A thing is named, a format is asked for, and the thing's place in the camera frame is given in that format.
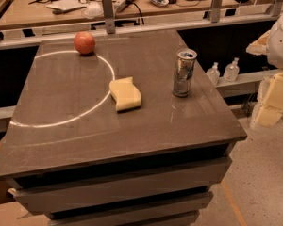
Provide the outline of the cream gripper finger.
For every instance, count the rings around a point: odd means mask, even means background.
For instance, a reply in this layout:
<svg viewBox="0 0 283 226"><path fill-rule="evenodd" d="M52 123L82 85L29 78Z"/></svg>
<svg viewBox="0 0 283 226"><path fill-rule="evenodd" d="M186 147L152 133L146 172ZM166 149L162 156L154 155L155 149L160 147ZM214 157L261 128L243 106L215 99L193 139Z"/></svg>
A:
<svg viewBox="0 0 283 226"><path fill-rule="evenodd" d="M267 44L270 36L270 31L266 31L263 35L261 35L257 40L250 43L246 52L251 55L261 56L267 55Z"/></svg>
<svg viewBox="0 0 283 226"><path fill-rule="evenodd" d="M283 72L275 74L270 84L255 122L261 126L274 126L283 116Z"/></svg>

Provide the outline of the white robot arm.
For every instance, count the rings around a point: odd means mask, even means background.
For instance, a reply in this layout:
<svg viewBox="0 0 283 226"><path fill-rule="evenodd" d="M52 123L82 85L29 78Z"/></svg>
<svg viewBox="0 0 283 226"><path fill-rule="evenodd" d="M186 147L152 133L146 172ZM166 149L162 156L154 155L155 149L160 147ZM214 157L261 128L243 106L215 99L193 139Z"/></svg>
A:
<svg viewBox="0 0 283 226"><path fill-rule="evenodd" d="M274 126L283 116L283 13L270 30L248 45L246 52L256 56L265 55L269 64L281 70L268 84L260 84L259 109L254 113L256 124Z"/></svg>

